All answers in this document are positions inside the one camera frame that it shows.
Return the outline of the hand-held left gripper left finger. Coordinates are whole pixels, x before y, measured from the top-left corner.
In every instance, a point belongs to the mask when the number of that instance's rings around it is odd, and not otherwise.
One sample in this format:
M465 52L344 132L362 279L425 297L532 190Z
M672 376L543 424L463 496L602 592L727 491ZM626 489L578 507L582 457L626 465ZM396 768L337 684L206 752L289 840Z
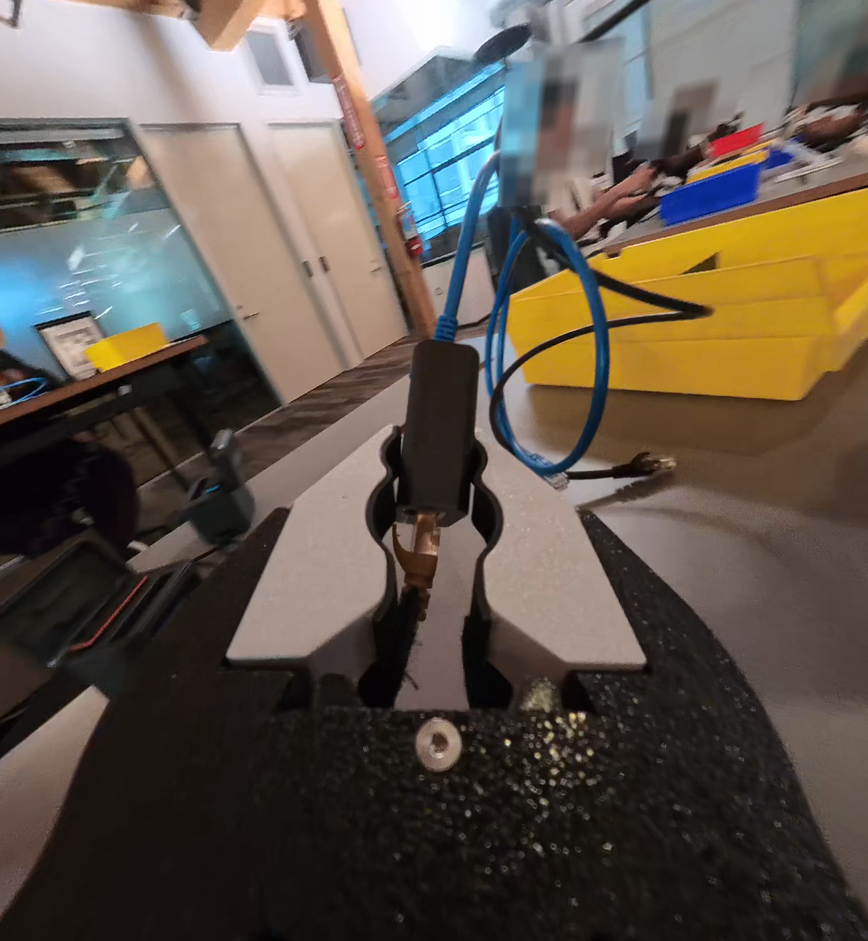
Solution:
M376 658L373 618L394 596L393 558L370 526L391 480L388 425L293 503L227 650L229 665L362 675Z

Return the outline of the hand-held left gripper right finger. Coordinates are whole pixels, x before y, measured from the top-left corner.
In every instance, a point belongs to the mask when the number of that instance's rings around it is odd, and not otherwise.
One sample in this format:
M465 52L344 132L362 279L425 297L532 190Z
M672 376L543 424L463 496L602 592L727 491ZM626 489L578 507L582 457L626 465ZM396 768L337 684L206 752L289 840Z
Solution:
M471 523L484 546L465 626L469 686L638 673L647 660L575 508L475 431Z

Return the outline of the black ethernet splitter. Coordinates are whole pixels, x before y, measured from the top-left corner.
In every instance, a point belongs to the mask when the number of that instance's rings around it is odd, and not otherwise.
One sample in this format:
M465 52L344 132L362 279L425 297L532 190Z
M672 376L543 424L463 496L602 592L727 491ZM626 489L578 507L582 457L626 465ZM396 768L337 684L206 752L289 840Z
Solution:
M396 503L441 527L470 509L478 372L472 347L427 340L414 349Z

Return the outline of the large yellow plastic bin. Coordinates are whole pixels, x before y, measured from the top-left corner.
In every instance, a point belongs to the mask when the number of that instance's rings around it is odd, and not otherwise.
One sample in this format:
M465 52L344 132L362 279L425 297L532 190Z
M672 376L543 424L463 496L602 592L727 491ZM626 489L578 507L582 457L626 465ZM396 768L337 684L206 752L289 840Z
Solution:
M799 401L868 341L868 187L589 264L713 310L613 330L612 389Z

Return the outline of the dark grey device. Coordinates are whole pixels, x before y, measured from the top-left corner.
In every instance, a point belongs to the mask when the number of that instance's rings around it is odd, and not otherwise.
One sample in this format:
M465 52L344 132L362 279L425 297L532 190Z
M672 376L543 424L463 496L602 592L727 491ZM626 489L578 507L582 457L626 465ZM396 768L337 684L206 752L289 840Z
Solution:
M208 453L212 472L195 481L181 509L181 522L191 525L208 547L225 548L252 527L255 500L241 467L236 434L219 431Z

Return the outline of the small yellow plastic bin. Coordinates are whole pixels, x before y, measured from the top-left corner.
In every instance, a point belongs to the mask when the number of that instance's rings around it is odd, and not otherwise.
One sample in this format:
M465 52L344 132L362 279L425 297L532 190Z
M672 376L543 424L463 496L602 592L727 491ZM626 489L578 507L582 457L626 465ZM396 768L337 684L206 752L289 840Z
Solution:
M108 336L87 347L85 355L100 372L118 369L137 359L144 359L170 345L169 338L158 323Z

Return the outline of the wooden edged desk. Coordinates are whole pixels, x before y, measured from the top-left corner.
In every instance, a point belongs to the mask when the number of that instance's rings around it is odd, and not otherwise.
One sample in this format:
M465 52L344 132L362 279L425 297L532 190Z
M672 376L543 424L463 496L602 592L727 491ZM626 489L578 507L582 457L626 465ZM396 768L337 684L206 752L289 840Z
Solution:
M51 392L26 396L0 407L0 428L35 416L64 415L72 408L110 393L118 397L108 405L132 405L134 394L162 396L168 391L175 392L181 388L181 367L195 352L207 346L207 338L199 335Z

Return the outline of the white door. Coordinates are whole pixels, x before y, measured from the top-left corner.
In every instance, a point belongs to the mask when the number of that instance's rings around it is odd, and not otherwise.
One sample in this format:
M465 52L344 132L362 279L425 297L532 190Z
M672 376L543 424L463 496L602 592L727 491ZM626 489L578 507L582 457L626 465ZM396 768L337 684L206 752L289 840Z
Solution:
M282 403L343 361L240 125L141 125L137 138Z
M275 156L361 362L401 339L404 312L339 124L271 124Z

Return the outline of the framed picture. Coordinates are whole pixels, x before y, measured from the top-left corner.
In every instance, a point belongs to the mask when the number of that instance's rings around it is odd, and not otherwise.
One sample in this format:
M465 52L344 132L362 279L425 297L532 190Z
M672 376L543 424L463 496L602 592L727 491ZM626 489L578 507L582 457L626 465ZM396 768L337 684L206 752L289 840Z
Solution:
M75 312L37 323L35 330L68 379L83 381L99 373L87 355L89 347L105 339L94 312Z

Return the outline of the blue plastic bin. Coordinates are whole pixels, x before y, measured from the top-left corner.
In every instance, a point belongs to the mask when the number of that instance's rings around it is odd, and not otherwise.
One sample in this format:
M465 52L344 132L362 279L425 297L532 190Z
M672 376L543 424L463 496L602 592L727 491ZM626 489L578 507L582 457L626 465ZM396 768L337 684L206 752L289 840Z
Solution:
M753 203L763 170L763 161L751 162L677 187L661 197L663 225L680 225Z

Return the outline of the wooden post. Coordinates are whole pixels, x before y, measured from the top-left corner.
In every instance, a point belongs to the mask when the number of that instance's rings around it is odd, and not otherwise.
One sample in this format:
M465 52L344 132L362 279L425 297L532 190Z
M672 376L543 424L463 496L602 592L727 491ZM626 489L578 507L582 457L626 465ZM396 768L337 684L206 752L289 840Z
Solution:
M437 317L421 264L411 255L404 241L403 202L383 135L364 87L345 12L335 1L306 1L304 6L315 48L341 106L346 135L370 195L410 323L417 335L432 339Z

